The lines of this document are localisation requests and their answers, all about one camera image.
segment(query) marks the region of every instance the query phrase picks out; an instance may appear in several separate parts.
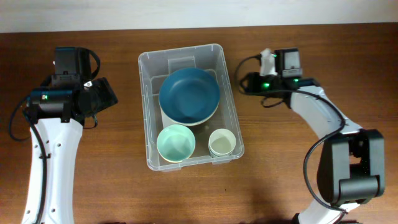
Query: white wall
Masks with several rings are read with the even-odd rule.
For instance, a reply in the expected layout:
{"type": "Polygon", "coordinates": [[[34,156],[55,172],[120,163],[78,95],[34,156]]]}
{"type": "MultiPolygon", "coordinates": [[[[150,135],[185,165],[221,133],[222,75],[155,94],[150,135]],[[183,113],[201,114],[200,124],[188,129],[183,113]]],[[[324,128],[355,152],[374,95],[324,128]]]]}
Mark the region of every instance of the white wall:
{"type": "Polygon", "coordinates": [[[398,0],[0,0],[0,32],[398,21],[398,0]]]}

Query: gray plastic bin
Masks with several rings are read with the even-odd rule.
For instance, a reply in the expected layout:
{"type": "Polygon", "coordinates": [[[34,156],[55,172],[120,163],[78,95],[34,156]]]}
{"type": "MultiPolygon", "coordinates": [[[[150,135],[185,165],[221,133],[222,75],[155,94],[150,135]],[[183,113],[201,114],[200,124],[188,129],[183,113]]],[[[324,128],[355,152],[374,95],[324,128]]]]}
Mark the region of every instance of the gray plastic bin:
{"type": "Polygon", "coordinates": [[[144,52],[138,58],[141,79],[142,110],[144,111],[144,131],[147,164],[152,170],[179,170],[184,166],[211,162],[221,164],[240,158],[244,153],[243,140],[235,103],[226,69],[223,48],[218,44],[208,44],[180,49],[144,52]],[[200,68],[216,78],[220,87],[220,104],[216,113],[205,123],[189,127],[196,139],[193,155],[184,161],[173,164],[165,161],[156,148],[157,136],[164,128],[159,106],[159,90],[169,74],[181,68],[200,68]],[[236,136],[236,146],[232,155],[211,157],[208,149],[210,134],[219,128],[231,130],[236,136]]]}

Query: plastic bin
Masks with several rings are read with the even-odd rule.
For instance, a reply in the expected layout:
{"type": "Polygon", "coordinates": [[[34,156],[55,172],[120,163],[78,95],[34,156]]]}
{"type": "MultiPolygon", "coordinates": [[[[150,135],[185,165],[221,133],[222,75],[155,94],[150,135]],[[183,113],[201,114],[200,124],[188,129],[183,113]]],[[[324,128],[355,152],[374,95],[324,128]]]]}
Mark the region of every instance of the plastic bin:
{"type": "Polygon", "coordinates": [[[236,116],[231,84],[226,69],[223,48],[218,44],[208,44],[180,49],[144,52],[138,58],[141,79],[142,110],[144,111],[144,131],[148,167],[152,170],[179,170],[211,162],[221,164],[240,158],[244,153],[241,130],[236,116]],[[173,164],[164,160],[156,148],[157,136],[170,125],[162,120],[159,105],[159,90],[169,74],[181,68],[206,70],[220,87],[220,103],[216,113],[203,124],[189,127],[195,135],[196,148],[193,155],[184,161],[173,164]],[[226,128],[236,136],[236,146],[230,156],[212,157],[208,148],[210,134],[219,128],[226,128]]]}

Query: teal cup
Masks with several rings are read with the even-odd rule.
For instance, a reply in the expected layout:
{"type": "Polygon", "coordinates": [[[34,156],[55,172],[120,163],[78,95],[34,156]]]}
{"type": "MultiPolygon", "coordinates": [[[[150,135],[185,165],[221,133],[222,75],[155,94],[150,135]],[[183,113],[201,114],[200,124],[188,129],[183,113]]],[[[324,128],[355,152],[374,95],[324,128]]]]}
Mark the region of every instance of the teal cup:
{"type": "Polygon", "coordinates": [[[193,154],[195,136],[189,128],[173,124],[160,132],[156,146],[160,156],[166,161],[181,162],[193,154]]]}

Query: wooden table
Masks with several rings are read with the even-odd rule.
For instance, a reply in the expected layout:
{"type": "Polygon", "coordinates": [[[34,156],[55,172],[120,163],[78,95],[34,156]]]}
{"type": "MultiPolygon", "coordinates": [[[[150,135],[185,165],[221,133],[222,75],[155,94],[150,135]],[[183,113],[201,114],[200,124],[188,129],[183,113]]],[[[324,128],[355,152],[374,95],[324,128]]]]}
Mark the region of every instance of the wooden table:
{"type": "MultiPolygon", "coordinates": [[[[82,46],[101,58],[119,103],[85,130],[75,166],[76,223],[275,223],[290,220],[312,201],[302,175],[308,148],[317,140],[286,106],[264,109],[260,97],[233,88],[245,145],[229,164],[203,164],[155,172],[146,164],[137,58],[145,51],[218,43],[229,77],[240,60],[271,49],[298,47],[306,77],[316,78],[345,115],[386,141],[386,191],[345,219],[398,220],[398,24],[269,26],[220,29],[110,30],[0,34],[0,219],[19,223],[29,183],[31,143],[14,142],[7,123],[17,102],[53,73],[54,48],[82,46]]],[[[248,62],[241,75],[258,71],[248,62]]],[[[29,134],[20,113],[19,137],[29,134]]],[[[321,149],[309,173],[316,186],[321,149]]]]}

